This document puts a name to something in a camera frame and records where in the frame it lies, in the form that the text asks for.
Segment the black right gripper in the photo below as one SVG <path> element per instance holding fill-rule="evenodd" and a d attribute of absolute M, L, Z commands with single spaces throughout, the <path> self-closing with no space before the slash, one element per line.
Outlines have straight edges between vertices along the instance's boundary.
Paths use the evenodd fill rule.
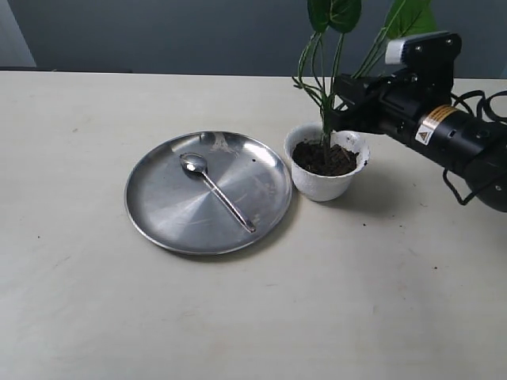
<path fill-rule="evenodd" d="M 331 131 L 355 131 L 387 135 L 404 145 L 454 145 L 456 130 L 449 116 L 454 66 L 445 65 L 430 74 L 396 72 L 383 86 L 377 101 L 363 101 L 371 92 L 373 77 L 339 74 L 333 90 L 346 104 L 329 110 Z"/>

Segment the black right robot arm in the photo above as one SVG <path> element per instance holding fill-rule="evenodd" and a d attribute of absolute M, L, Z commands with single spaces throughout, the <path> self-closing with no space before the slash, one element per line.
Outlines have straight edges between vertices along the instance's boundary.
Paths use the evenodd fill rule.
<path fill-rule="evenodd" d="M 506 210 L 506 126 L 452 106 L 453 77 L 447 71 L 408 68 L 385 77 L 339 74 L 333 89 L 344 108 L 328 112 L 334 131 L 386 135 L 454 173 L 471 190 L 461 205 L 478 198 L 495 211 Z"/>

